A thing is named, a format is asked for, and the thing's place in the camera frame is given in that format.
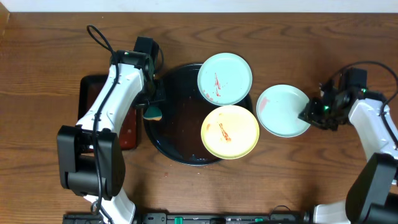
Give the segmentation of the green scrubbing sponge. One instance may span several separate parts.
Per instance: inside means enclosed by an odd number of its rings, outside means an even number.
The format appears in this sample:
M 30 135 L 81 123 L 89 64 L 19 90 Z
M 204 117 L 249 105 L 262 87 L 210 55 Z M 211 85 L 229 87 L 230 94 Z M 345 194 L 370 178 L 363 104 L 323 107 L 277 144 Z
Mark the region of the green scrubbing sponge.
M 156 106 L 149 106 L 143 114 L 143 118 L 148 121 L 160 121 L 162 119 L 162 112 Z

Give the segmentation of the light blue plate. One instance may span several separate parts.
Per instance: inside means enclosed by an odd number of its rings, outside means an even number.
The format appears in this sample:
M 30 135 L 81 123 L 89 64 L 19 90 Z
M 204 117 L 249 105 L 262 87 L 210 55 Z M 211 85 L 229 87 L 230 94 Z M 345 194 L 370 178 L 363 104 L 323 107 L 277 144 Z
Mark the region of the light blue plate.
M 270 133 L 292 138 L 303 134 L 308 122 L 299 119 L 299 114 L 309 102 L 308 96 L 291 85 L 274 85 L 260 95 L 257 105 L 257 118 Z

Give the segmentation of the yellow plate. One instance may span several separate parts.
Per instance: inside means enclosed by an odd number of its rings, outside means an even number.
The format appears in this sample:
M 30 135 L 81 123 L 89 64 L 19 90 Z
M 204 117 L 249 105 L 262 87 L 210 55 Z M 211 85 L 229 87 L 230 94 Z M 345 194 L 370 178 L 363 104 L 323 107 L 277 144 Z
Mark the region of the yellow plate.
M 206 116 L 200 134 L 203 145 L 212 155 L 238 159 L 255 148 L 260 129 L 249 110 L 228 105 L 218 107 Z

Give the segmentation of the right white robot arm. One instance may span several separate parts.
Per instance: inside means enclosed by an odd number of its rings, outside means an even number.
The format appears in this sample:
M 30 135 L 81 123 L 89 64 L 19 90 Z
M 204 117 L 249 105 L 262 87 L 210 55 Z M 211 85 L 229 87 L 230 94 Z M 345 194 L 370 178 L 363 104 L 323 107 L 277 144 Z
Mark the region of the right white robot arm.
M 341 202 L 317 205 L 314 223 L 397 223 L 397 128 L 382 93 L 365 84 L 333 81 L 320 87 L 299 118 L 320 129 L 335 131 L 351 124 L 361 141 L 367 163 Z

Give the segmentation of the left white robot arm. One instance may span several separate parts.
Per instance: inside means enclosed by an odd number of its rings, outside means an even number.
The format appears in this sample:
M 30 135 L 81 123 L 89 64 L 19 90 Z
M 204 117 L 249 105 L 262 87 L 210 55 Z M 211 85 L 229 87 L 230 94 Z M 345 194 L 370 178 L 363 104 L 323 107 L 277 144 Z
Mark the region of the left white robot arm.
M 91 108 L 57 134 L 60 183 L 91 202 L 105 223 L 132 223 L 136 211 L 123 189 L 126 173 L 119 133 L 132 106 L 147 106 L 157 84 L 160 49 L 118 50 Z

